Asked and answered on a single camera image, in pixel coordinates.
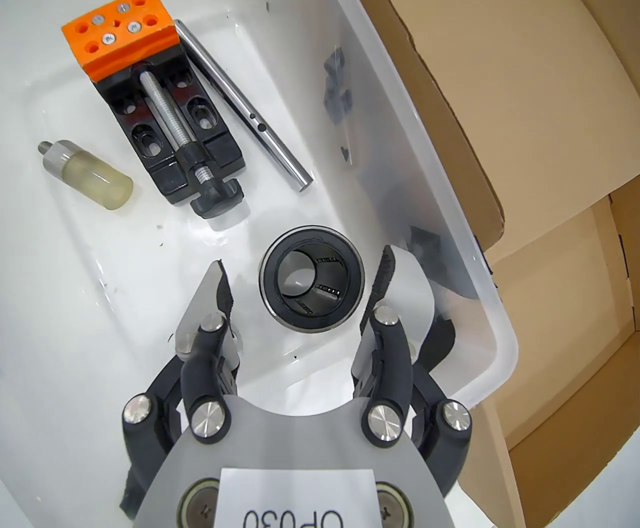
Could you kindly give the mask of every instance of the black plastic piece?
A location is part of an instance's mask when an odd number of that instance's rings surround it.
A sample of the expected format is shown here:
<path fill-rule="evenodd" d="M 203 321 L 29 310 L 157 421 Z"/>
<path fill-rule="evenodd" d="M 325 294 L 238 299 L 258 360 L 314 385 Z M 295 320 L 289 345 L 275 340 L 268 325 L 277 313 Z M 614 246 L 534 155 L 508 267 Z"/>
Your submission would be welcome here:
<path fill-rule="evenodd" d="M 185 173 L 193 172 L 211 161 L 211 156 L 201 143 L 192 141 L 175 151 L 175 159 Z"/>
<path fill-rule="evenodd" d="M 377 322 L 373 314 L 369 321 L 376 339 L 371 371 L 374 382 L 370 394 L 358 394 L 361 397 L 369 396 L 362 415 L 361 427 L 362 432 L 372 444 L 378 447 L 392 447 L 398 439 L 391 442 L 380 440 L 371 433 L 367 419 L 369 410 L 376 405 L 384 404 L 397 413 L 401 420 L 401 427 L 404 428 L 412 398 L 411 353 L 400 321 L 393 326 L 387 326 Z"/>
<path fill-rule="evenodd" d="M 139 80 L 145 69 L 154 74 L 175 101 L 202 149 L 200 153 L 207 154 L 205 163 L 216 178 L 228 177 L 244 167 L 240 148 L 191 69 L 181 44 L 124 68 L 95 83 L 95 87 L 109 104 L 158 190 L 170 203 L 200 192 L 200 184 L 192 170 L 180 165 L 180 156 L 145 102 Z"/>
<path fill-rule="evenodd" d="M 367 301 L 367 307 L 364 310 L 364 315 L 360 321 L 360 335 L 364 332 L 365 326 L 373 313 L 373 308 L 376 306 L 380 299 L 383 299 L 387 295 L 387 289 L 391 284 L 391 279 L 394 277 L 396 271 L 396 257 L 391 249 L 391 246 L 385 246 L 382 250 L 382 258 L 378 265 L 378 271 L 376 272 L 376 278 L 373 280 L 373 286 L 371 287 L 371 295 Z"/>
<path fill-rule="evenodd" d="M 133 474 L 133 468 L 130 468 L 127 474 L 124 494 L 120 501 L 120 509 L 130 520 L 133 521 L 136 518 L 146 494 L 147 492 L 140 486 L 136 476 Z"/>
<path fill-rule="evenodd" d="M 191 201 L 191 208 L 202 218 L 215 218 L 242 202 L 244 193 L 238 180 L 228 182 L 208 180 L 200 185 L 200 196 Z"/>
<path fill-rule="evenodd" d="M 456 431 L 444 419 L 442 408 L 452 401 L 420 363 L 413 365 L 411 406 L 416 413 L 412 422 L 412 441 L 429 467 L 442 495 L 449 493 L 467 458 L 472 425 Z"/>
<path fill-rule="evenodd" d="M 453 325 L 453 321 L 436 316 L 420 347 L 418 363 L 427 372 L 431 372 L 449 355 L 455 342 L 456 327 Z"/>
<path fill-rule="evenodd" d="M 225 402 L 225 392 L 220 387 L 218 374 L 224 359 L 221 357 L 222 344 L 228 330 L 225 319 L 220 329 L 205 332 L 198 329 L 191 347 L 189 358 L 185 361 L 180 374 L 182 382 L 182 399 L 189 422 L 195 410 L 207 401 L 216 401 L 224 409 L 225 421 L 222 428 L 209 438 L 194 438 L 203 444 L 215 444 L 222 440 L 231 426 L 231 412 Z"/>
<path fill-rule="evenodd" d="M 416 258 L 429 280 L 462 295 L 468 299 L 477 299 L 476 288 L 466 273 L 451 276 L 451 265 L 445 262 L 442 240 L 439 235 L 416 226 L 410 226 L 411 239 L 407 249 Z"/>

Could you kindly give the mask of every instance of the brown cardboard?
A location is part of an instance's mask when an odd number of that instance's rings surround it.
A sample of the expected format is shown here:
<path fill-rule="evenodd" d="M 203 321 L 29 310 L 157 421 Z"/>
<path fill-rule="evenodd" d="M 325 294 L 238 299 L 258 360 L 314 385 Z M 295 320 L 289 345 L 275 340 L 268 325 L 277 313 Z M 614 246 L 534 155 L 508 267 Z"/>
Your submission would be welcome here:
<path fill-rule="evenodd" d="M 634 306 L 640 308 L 640 177 L 611 193 L 611 211 L 625 250 Z M 640 309 L 634 315 L 640 330 Z"/>
<path fill-rule="evenodd" d="M 640 426 L 640 333 L 510 451 L 527 528 L 543 528 Z"/>
<path fill-rule="evenodd" d="M 388 0 L 362 0 L 409 92 L 467 221 L 484 250 L 502 236 L 504 215 L 491 184 L 447 101 Z"/>
<path fill-rule="evenodd" d="M 525 528 L 518 486 L 493 399 L 471 410 L 474 432 L 458 482 L 500 528 Z"/>
<path fill-rule="evenodd" d="M 392 4 L 504 206 L 491 263 L 640 172 L 640 98 L 579 0 Z"/>
<path fill-rule="evenodd" d="M 583 0 L 640 93 L 640 2 Z"/>
<path fill-rule="evenodd" d="M 520 346 L 495 394 L 509 448 L 576 392 L 634 331 L 608 198 L 493 267 Z"/>

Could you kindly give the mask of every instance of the metal screw cap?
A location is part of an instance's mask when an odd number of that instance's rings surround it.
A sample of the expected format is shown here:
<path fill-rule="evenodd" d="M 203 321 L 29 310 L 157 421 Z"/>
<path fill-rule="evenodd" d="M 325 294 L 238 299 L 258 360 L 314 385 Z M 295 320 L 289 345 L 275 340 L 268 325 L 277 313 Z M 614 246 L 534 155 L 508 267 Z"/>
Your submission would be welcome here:
<path fill-rule="evenodd" d="M 382 528 L 410 528 L 411 507 L 402 492 L 386 482 L 376 482 L 376 489 Z"/>
<path fill-rule="evenodd" d="M 151 400 L 146 394 L 138 394 L 131 398 L 124 406 L 122 418 L 128 424 L 139 424 L 149 416 Z"/>
<path fill-rule="evenodd" d="M 127 29 L 129 30 L 130 33 L 137 33 L 142 29 L 142 26 L 140 25 L 140 22 L 134 21 L 129 23 L 129 25 L 127 26 Z"/>
<path fill-rule="evenodd" d="M 376 321 L 380 324 L 385 324 L 387 326 L 394 326 L 398 324 L 400 321 L 400 317 L 396 314 L 392 308 L 388 306 L 379 306 L 375 310 L 373 310 L 373 316 L 376 318 Z"/>
<path fill-rule="evenodd" d="M 217 401 L 206 401 L 200 405 L 191 417 L 191 430 L 200 438 L 215 435 L 225 423 L 225 410 Z"/>
<path fill-rule="evenodd" d="M 471 415 L 467 408 L 457 401 L 449 401 L 442 408 L 444 419 L 451 429 L 466 431 L 471 426 Z"/>
<path fill-rule="evenodd" d="M 376 438 L 393 442 L 402 433 L 400 416 L 388 405 L 379 404 L 371 408 L 367 416 L 369 429 Z"/>
<path fill-rule="evenodd" d="M 178 526 L 211 528 L 216 519 L 219 487 L 218 480 L 204 479 L 188 489 L 178 507 Z"/>
<path fill-rule="evenodd" d="M 222 314 L 220 312 L 214 312 L 202 320 L 200 327 L 205 332 L 215 332 L 216 330 L 220 330 L 224 324 L 225 318 Z"/>
<path fill-rule="evenodd" d="M 102 36 L 103 44 L 106 44 L 108 46 L 109 44 L 113 44 L 114 42 L 116 42 L 116 36 L 113 33 L 105 33 Z"/>

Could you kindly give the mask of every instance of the black bearing seal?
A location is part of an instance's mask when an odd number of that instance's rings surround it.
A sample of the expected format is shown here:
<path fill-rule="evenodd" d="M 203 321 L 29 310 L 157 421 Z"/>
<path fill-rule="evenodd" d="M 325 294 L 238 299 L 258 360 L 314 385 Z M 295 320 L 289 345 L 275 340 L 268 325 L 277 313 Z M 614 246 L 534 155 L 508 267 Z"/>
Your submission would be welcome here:
<path fill-rule="evenodd" d="M 323 248 L 332 256 L 318 259 L 309 254 L 321 252 Z M 284 258 L 293 251 L 309 256 L 314 261 L 316 271 L 318 266 L 341 267 L 340 275 L 344 279 L 340 282 L 344 287 L 336 296 L 335 307 L 328 313 L 316 314 L 303 302 L 305 296 L 318 293 L 314 290 L 327 291 L 318 282 L 314 282 L 309 291 L 293 299 L 301 309 L 292 303 L 292 298 L 281 293 L 278 269 Z M 356 248 L 337 231 L 317 225 L 302 226 L 286 232 L 269 247 L 260 264 L 259 286 L 266 308 L 280 324 L 299 332 L 324 332 L 349 319 L 357 308 L 364 290 L 364 267 Z"/>

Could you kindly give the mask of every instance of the orange vise jaw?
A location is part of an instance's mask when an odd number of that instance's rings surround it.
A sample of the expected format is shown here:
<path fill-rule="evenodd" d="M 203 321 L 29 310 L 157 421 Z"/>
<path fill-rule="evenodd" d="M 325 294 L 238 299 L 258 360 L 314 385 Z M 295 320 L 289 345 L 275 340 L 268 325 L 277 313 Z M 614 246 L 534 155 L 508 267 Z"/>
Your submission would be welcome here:
<path fill-rule="evenodd" d="M 97 83 L 180 43 L 159 0 L 116 0 L 62 26 L 78 64 Z"/>

